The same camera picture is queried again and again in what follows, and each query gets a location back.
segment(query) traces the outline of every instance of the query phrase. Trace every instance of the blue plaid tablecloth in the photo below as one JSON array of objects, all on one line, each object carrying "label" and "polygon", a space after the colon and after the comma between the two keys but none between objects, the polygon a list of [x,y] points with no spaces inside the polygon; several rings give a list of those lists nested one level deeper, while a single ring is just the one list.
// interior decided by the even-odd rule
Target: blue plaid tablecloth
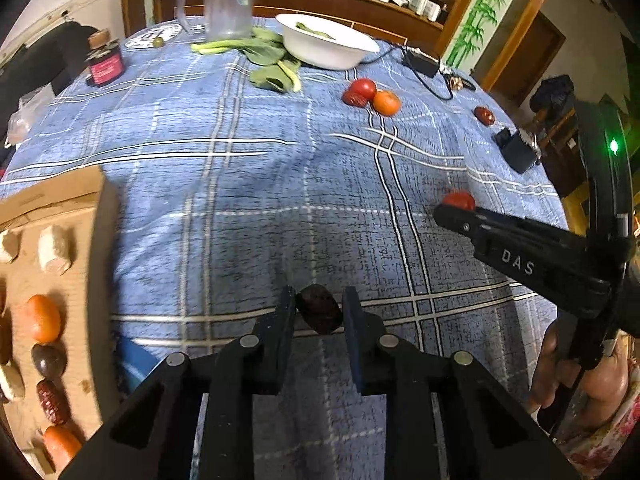
[{"label": "blue plaid tablecloth", "polygon": [[[98,164],[117,186],[114,329],[157,358],[198,356],[250,332],[286,284],[322,283],[338,300],[354,285],[390,332],[427,352],[465,349],[522,398],[555,307],[432,217],[467,189],[485,208],[566,226],[543,169],[516,174],[492,141],[513,131],[507,115],[481,89],[439,101],[398,51],[346,72],[303,66],[302,92],[280,95],[249,83],[238,52],[191,52],[200,39],[123,47],[127,70],[103,88],[77,79],[0,182],[5,198]],[[357,77],[396,92],[399,113],[344,105]],[[441,77],[428,83],[446,95]],[[344,334],[298,320],[283,392],[256,399],[256,478],[381,479],[384,427],[383,397],[351,383]]]}]

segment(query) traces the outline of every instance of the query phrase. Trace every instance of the screw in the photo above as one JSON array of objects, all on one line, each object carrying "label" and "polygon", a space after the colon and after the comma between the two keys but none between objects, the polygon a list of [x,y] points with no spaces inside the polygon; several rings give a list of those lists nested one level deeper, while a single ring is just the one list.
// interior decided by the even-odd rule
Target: screw
[{"label": "screw", "polygon": [[166,363],[169,366],[180,366],[184,362],[184,354],[182,352],[174,352],[169,354],[166,358]]},{"label": "screw", "polygon": [[243,335],[240,338],[240,346],[242,348],[253,348],[260,342],[260,338],[254,334]]},{"label": "screw", "polygon": [[459,365],[468,366],[474,361],[474,357],[469,352],[460,351],[453,355],[453,360]]},{"label": "screw", "polygon": [[380,345],[385,348],[395,348],[399,343],[398,338],[393,334],[382,335],[380,336],[380,339],[378,339],[378,341]]}]

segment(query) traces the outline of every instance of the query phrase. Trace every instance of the bamboo decal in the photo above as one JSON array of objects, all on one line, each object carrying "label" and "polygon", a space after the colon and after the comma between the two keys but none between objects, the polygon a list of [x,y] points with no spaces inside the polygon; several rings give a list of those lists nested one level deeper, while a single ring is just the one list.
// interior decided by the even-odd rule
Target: bamboo decal
[{"label": "bamboo decal", "polygon": [[492,27],[497,27],[496,13],[505,5],[505,0],[475,0],[460,34],[455,39],[453,49],[447,57],[449,66],[459,68],[468,56],[480,50],[484,45],[485,25],[490,24]]}]

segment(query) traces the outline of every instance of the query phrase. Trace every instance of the bottle cap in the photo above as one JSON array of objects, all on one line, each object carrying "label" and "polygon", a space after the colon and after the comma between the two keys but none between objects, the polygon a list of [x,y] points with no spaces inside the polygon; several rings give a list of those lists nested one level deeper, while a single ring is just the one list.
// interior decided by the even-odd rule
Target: bottle cap
[{"label": "bottle cap", "polygon": [[89,36],[89,48],[95,50],[96,48],[106,45],[110,40],[111,33],[108,28],[104,28]]}]

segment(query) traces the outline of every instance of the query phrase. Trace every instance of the human hand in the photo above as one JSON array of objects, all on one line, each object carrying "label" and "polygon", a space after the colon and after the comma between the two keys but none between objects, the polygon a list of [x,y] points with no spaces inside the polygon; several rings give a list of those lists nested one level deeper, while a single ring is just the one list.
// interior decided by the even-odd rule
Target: human hand
[{"label": "human hand", "polygon": [[[546,329],[545,338],[533,373],[527,410],[548,408],[554,402],[560,383],[571,387],[580,371],[575,360],[559,360],[556,353],[558,333],[553,322]],[[619,409],[628,387],[628,363],[620,339],[611,357],[605,357],[582,378],[581,388],[589,397],[586,407],[575,423],[582,430],[596,430],[606,424]]]}]

